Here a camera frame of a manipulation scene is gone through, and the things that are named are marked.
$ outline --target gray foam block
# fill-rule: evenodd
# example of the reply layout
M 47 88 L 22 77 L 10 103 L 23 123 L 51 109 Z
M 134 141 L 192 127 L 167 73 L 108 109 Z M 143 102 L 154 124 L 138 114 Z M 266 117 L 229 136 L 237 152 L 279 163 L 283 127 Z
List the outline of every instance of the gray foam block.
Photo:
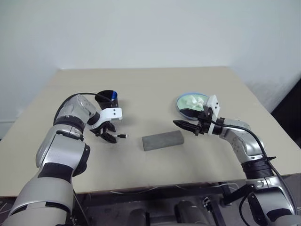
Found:
M 142 137 L 143 148 L 145 151 L 150 151 L 163 147 L 181 145 L 184 143 L 184 138 L 179 130 L 160 133 Z

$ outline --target dark floor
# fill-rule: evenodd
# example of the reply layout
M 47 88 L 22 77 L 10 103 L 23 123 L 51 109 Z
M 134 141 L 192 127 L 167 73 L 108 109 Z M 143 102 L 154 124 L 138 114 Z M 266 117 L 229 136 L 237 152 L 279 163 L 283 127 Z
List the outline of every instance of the dark floor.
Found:
M 301 207 L 301 174 L 291 175 L 285 177 L 285 181 L 290 187 L 296 205 Z M 244 181 L 236 181 L 239 186 L 244 184 Z M 230 185 L 231 190 L 236 189 L 235 185 Z M 153 201 L 141 201 L 141 202 L 127 202 L 127 203 L 117 203 L 111 205 L 101 205 L 86 208 L 86 213 L 89 217 L 93 217 L 93 226 L 125 226 L 129 213 L 135 209 L 144 209 L 150 213 L 151 226 L 155 226 L 161 222 L 176 222 L 174 216 L 174 206 L 181 200 L 191 201 L 193 204 L 199 207 L 202 212 L 202 222 L 207 225 L 214 226 L 214 221 L 210 213 L 208 213 L 201 203 L 202 197 L 190 196 L 181 198 L 170 198 L 170 199 L 160 199 Z M 8 215 L 8 210 L 11 208 L 11 204 L 0 203 L 0 225 Z M 223 214 L 226 225 L 228 226 L 244 226 L 239 212 L 238 212 L 239 201 L 232 203 L 231 206 L 226 208 L 220 207 Z M 248 203 L 243 205 L 243 214 L 251 226 L 257 224 L 254 223 Z

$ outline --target table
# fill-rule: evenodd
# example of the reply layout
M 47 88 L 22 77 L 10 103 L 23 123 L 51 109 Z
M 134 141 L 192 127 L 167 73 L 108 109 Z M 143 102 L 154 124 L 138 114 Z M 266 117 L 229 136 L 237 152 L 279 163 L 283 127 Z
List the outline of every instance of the table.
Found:
M 249 123 L 268 156 L 277 156 L 273 164 L 281 174 L 301 172 L 299 147 L 227 67 L 61 70 L 0 142 L 0 196 L 18 195 L 37 172 L 37 149 L 64 99 L 105 89 L 118 92 L 124 118 L 114 124 L 129 137 L 109 144 L 85 130 L 91 154 L 87 170 L 73 179 L 78 193 L 244 179 L 230 144 L 217 136 L 181 130 L 183 145 L 143 150 L 143 136 L 179 129 L 173 120 L 183 116 L 175 102 L 191 91 L 216 94 L 220 117 Z M 92 96 L 87 98 L 98 107 Z

